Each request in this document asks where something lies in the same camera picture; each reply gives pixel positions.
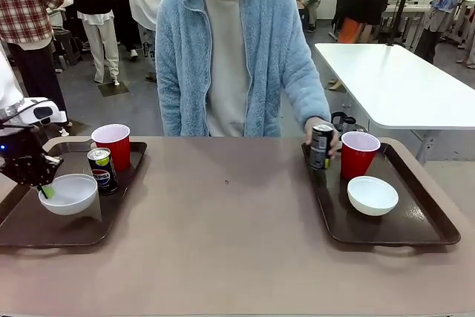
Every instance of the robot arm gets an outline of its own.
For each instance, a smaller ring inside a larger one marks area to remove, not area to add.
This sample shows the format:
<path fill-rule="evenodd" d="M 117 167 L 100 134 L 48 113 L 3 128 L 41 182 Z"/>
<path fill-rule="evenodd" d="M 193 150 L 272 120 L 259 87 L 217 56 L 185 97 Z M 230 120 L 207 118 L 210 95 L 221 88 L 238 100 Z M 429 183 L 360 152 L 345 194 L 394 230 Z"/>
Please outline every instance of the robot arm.
<path fill-rule="evenodd" d="M 15 76 L 0 53 L 0 172 L 21 185 L 51 183 L 62 163 L 43 150 L 32 124 L 66 122 L 66 114 L 47 98 L 24 98 Z"/>

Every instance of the black can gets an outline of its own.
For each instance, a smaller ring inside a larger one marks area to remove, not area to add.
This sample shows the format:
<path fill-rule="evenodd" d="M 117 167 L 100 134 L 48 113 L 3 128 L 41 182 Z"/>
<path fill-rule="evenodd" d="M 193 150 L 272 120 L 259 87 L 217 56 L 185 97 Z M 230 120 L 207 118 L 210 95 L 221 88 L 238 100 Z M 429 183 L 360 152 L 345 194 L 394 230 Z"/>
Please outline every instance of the black can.
<path fill-rule="evenodd" d="M 88 152 L 89 165 L 92 175 L 97 181 L 97 188 L 101 195 L 112 195 L 119 188 L 117 174 L 112 162 L 111 150 L 95 148 Z"/>
<path fill-rule="evenodd" d="M 333 138 L 333 128 L 327 124 L 319 124 L 312 130 L 312 145 L 310 146 L 310 165 L 315 170 L 326 170 L 330 167 L 330 144 Z"/>

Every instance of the pepsi logo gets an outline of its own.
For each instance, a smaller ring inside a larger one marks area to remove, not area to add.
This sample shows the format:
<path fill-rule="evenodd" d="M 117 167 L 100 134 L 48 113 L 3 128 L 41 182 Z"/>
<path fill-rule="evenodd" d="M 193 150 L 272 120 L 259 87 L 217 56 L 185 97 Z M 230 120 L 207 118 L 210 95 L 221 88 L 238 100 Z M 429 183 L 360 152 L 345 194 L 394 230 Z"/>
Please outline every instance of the pepsi logo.
<path fill-rule="evenodd" d="M 111 180 L 111 174 L 109 174 L 106 170 L 92 170 L 92 175 L 96 179 L 97 185 L 99 186 L 105 186 Z"/>

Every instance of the fleece jacket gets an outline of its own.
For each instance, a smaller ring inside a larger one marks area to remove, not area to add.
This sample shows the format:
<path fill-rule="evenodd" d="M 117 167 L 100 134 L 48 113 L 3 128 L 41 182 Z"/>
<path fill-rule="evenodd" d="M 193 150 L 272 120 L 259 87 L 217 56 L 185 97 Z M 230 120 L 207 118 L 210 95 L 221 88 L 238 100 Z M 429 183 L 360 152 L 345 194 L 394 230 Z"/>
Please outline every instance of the fleece jacket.
<path fill-rule="evenodd" d="M 295 0 L 240 0 L 249 90 L 245 137 L 281 135 L 281 89 L 301 128 L 330 119 Z M 212 32 L 204 0 L 162 0 L 157 14 L 156 69 L 167 136 L 209 136 Z"/>

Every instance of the red plastic cup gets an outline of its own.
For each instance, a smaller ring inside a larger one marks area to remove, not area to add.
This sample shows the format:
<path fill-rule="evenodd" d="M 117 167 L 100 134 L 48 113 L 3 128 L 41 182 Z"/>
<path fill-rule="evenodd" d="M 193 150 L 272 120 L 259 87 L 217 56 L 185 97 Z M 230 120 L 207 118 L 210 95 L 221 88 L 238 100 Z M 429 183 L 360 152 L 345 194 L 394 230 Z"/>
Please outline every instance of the red plastic cup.
<path fill-rule="evenodd" d="M 111 150 L 116 171 L 125 171 L 131 165 L 131 129 L 122 124 L 102 126 L 92 133 L 98 148 Z"/>
<path fill-rule="evenodd" d="M 349 180 L 364 176 L 376 152 L 381 147 L 379 140 L 371 134 L 350 131 L 341 137 L 341 176 Z"/>

